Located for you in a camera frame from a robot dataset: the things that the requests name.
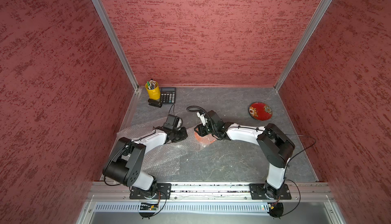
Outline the bubble orange plate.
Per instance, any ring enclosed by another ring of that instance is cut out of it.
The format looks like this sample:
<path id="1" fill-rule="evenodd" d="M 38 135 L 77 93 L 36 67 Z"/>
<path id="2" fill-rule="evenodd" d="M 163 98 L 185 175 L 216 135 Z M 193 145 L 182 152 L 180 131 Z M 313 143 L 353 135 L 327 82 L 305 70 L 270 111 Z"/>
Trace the bubble orange plate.
<path id="1" fill-rule="evenodd" d="M 192 152 L 198 152 L 206 147 L 210 146 L 212 143 L 217 141 L 215 137 L 213 137 L 211 134 L 208 134 L 206 136 L 199 136 L 195 130 L 194 127 L 188 128 L 187 130 L 188 137 L 182 141 L 182 145 L 186 150 L 192 151 Z"/>

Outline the bubble pink plate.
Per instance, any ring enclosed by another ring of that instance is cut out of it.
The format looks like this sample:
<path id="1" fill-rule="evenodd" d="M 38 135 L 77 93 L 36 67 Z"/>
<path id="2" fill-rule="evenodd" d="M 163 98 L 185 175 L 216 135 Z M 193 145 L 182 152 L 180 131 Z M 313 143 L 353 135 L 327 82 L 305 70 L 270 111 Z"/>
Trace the bubble pink plate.
<path id="1" fill-rule="evenodd" d="M 166 121 L 166 119 L 161 118 L 161 119 L 158 119 L 155 121 L 141 123 L 141 124 L 127 127 L 117 133 L 117 139 L 119 139 L 121 137 L 133 139 L 133 138 L 142 137 L 145 134 L 150 134 L 153 132 L 154 127 L 162 126 L 165 121 Z M 192 151 L 186 150 L 184 148 L 184 146 L 181 144 L 182 141 L 176 142 L 176 143 L 167 143 L 162 146 L 158 146 L 158 147 L 152 149 L 151 151 L 149 151 L 148 153 L 146 153 L 145 156 L 156 155 L 156 156 L 160 156 L 162 158 L 169 158 L 170 157 L 170 158 L 179 158 L 180 159 L 180 157 L 192 152 Z"/>

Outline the red floral dinner plate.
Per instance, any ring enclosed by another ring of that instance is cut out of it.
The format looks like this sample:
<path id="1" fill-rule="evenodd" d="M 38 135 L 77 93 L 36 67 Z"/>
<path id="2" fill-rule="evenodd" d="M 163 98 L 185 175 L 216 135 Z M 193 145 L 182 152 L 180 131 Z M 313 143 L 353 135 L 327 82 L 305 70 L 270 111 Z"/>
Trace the red floral dinner plate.
<path id="1" fill-rule="evenodd" d="M 254 102 L 252 103 L 248 111 L 251 115 L 251 117 L 258 121 L 267 121 L 272 118 L 272 108 L 262 102 Z"/>

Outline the clear bubble wrap sheet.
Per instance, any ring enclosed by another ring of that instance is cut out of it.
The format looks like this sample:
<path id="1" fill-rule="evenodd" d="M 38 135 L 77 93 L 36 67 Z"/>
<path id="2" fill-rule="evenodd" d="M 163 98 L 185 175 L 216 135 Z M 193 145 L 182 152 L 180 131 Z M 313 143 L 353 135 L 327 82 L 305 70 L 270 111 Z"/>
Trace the clear bubble wrap sheet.
<path id="1" fill-rule="evenodd" d="M 155 177 L 178 175 L 180 169 L 179 158 L 162 158 L 156 155 L 144 157 L 142 170 Z"/>

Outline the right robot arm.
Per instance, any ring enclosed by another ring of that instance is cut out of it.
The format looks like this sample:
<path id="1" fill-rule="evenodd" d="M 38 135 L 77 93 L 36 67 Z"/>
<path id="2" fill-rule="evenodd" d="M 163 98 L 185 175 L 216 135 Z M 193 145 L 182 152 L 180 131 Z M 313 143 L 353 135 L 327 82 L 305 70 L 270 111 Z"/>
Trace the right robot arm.
<path id="1" fill-rule="evenodd" d="M 212 135 L 221 140 L 239 140 L 258 145 L 269 162 L 264 184 L 254 185 L 253 198 L 269 200 L 290 200 L 291 195 L 285 184 L 287 165 L 295 149 L 294 143 L 275 124 L 265 127 L 242 126 L 225 123 L 217 131 L 213 125 L 199 124 L 194 131 L 198 136 Z"/>

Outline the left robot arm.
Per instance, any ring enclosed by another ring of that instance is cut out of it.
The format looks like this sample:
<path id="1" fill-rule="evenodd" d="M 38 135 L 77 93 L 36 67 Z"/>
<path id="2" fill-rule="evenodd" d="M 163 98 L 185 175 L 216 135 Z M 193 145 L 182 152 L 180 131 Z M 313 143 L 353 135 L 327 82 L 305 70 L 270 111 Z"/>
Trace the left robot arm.
<path id="1" fill-rule="evenodd" d="M 138 189 L 148 199 L 157 194 L 157 180 L 142 171 L 145 154 L 167 143 L 176 143 L 187 139 L 185 127 L 168 129 L 157 127 L 152 132 L 134 139 L 121 137 L 105 163 L 102 174 L 118 184 Z"/>

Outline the black stapler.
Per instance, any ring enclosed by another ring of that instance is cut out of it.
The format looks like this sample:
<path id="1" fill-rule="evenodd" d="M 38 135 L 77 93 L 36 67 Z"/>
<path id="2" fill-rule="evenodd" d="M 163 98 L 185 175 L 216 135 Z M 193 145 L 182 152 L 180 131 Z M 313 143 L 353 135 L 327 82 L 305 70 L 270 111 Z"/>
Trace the black stapler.
<path id="1" fill-rule="evenodd" d="M 161 108 L 163 105 L 160 101 L 154 99 L 148 99 L 148 104 L 150 106 L 157 107 L 157 108 Z"/>

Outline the black calculator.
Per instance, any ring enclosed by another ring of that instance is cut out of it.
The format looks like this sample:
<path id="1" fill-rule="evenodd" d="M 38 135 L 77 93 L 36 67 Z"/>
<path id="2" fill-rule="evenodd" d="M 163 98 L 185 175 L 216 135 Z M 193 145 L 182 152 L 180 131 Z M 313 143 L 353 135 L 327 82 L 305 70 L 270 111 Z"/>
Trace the black calculator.
<path id="1" fill-rule="evenodd" d="M 160 88 L 160 102 L 162 104 L 175 104 L 176 88 L 175 87 L 161 87 Z"/>

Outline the yellow pen cup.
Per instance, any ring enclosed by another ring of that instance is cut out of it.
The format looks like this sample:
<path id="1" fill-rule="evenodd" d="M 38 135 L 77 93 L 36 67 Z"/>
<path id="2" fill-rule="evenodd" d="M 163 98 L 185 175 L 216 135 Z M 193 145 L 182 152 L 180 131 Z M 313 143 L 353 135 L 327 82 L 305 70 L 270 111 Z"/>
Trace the yellow pen cup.
<path id="1" fill-rule="evenodd" d="M 161 98 L 161 93 L 160 93 L 160 89 L 159 89 L 159 85 L 157 86 L 156 89 L 153 89 L 153 90 L 149 90 L 147 89 L 147 86 L 145 84 L 145 88 L 147 90 L 147 93 L 148 93 L 148 96 L 150 99 L 154 99 L 154 100 L 159 100 Z"/>

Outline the pens in cup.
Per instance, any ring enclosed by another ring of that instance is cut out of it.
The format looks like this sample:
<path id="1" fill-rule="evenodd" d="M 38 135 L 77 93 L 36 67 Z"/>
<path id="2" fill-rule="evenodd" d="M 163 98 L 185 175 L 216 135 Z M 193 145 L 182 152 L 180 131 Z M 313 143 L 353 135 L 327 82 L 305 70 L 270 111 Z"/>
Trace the pens in cup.
<path id="1" fill-rule="evenodd" d="M 147 89 L 153 90 L 153 89 L 157 88 L 158 84 L 155 80 L 150 79 L 149 81 L 147 81 L 146 86 L 147 86 Z"/>

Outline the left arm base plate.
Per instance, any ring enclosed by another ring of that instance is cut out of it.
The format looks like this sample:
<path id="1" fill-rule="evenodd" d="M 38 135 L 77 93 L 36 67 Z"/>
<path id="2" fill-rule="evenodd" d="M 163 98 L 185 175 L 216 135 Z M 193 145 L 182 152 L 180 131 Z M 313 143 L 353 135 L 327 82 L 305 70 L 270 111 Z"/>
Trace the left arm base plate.
<path id="1" fill-rule="evenodd" d="M 171 183 L 155 183 L 149 190 L 132 187 L 129 198 L 131 200 L 168 200 L 171 195 Z"/>

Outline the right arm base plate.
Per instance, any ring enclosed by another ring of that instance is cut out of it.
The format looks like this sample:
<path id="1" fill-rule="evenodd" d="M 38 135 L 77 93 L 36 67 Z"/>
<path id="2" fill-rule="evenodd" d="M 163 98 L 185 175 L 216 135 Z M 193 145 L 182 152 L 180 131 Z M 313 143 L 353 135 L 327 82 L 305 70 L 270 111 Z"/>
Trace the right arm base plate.
<path id="1" fill-rule="evenodd" d="M 253 183 L 249 184 L 249 192 L 253 200 L 291 200 L 292 196 L 287 184 L 283 184 L 279 189 L 271 185 Z"/>

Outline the aluminium front rail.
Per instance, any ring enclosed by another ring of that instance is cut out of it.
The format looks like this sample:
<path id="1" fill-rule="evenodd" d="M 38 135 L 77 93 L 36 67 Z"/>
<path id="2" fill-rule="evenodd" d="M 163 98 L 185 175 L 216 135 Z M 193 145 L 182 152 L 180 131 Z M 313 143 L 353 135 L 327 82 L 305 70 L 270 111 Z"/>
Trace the aluminium front rail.
<path id="1" fill-rule="evenodd" d="M 256 190 L 247 182 L 163 182 L 159 183 L 161 199 L 171 202 L 334 202 L 335 198 L 327 183 L 290 182 L 287 189 L 277 199 L 267 199 L 261 190 Z M 126 186 L 108 186 L 94 182 L 87 195 L 89 201 L 136 201 L 142 197 L 137 190 Z"/>

